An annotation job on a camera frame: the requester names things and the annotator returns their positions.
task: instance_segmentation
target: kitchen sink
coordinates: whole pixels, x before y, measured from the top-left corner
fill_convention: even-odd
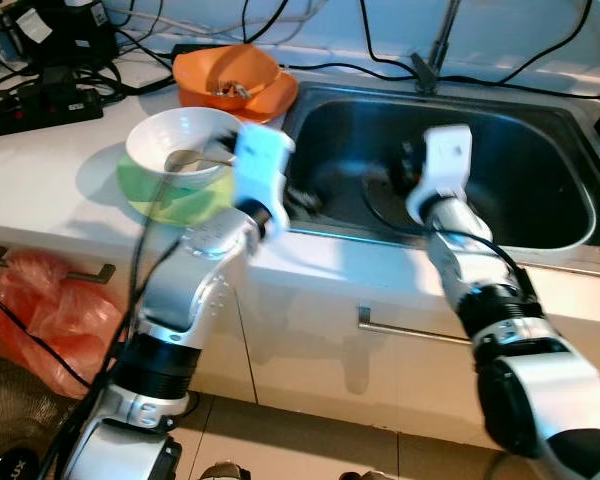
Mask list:
[[[494,240],[522,263],[600,274],[600,159],[557,108],[303,83],[283,125],[292,229],[423,247],[399,231],[414,225],[408,180],[423,133],[451,124],[471,129],[468,203]]]

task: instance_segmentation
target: drawer handle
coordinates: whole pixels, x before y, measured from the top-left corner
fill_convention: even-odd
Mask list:
[[[8,248],[0,246],[0,267],[8,267],[7,262],[4,261],[4,256],[7,254],[8,251]],[[107,283],[109,283],[109,280],[111,280],[111,277],[113,276],[115,271],[115,265],[105,263],[104,265],[102,265],[100,272],[98,272],[95,275],[91,273],[69,272],[67,273],[67,278],[106,285]]]
[[[382,325],[371,321],[371,309],[369,307],[358,307],[358,328],[368,332],[389,333],[393,335],[405,335],[408,337],[426,338],[427,340],[438,340],[440,342],[458,343],[460,345],[471,345],[468,338],[454,337],[453,335],[443,335],[441,333],[425,332],[413,328],[394,327],[392,325]]]

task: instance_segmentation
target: faucet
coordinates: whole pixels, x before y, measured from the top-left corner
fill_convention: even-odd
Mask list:
[[[436,93],[438,74],[442,69],[442,64],[444,63],[447,50],[449,49],[449,35],[451,34],[451,28],[458,15],[461,1],[462,0],[449,0],[447,11],[442,26],[440,27],[440,32],[431,48],[429,61],[425,62],[418,53],[414,52],[411,54],[411,61],[418,73],[416,89],[420,93],[425,95],[433,95]]]

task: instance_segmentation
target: white wall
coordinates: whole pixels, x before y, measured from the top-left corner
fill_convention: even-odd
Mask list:
[[[250,0],[248,18],[268,17],[280,0]],[[446,73],[461,68],[481,72],[493,65],[517,65],[564,38],[575,26],[585,0],[463,0],[451,34]],[[209,27],[239,22],[243,0],[164,0],[163,15]],[[128,0],[105,0],[126,8]],[[283,16],[304,13],[307,0],[291,0]],[[447,0],[367,0],[376,53],[407,57],[428,55],[441,24]],[[156,12],[158,0],[137,0],[136,10]],[[146,30],[150,22],[134,20],[129,27]],[[250,26],[255,32],[259,26]],[[258,43],[274,43],[294,29],[276,24]],[[240,29],[235,30],[241,36]],[[363,52],[365,43],[358,0],[330,0],[287,45]],[[569,46],[533,66],[538,70],[600,76],[600,0],[589,21]],[[502,75],[496,72],[495,77]]]

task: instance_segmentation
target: white bowl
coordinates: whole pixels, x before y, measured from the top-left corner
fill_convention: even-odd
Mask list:
[[[212,160],[232,161],[234,155],[211,137],[238,132],[242,122],[233,115],[203,107],[184,107],[152,115],[136,125],[127,137],[129,157],[144,170],[162,176],[184,188],[203,188],[226,173],[227,167],[210,166],[193,172],[167,172],[165,162],[177,150],[201,150]]]

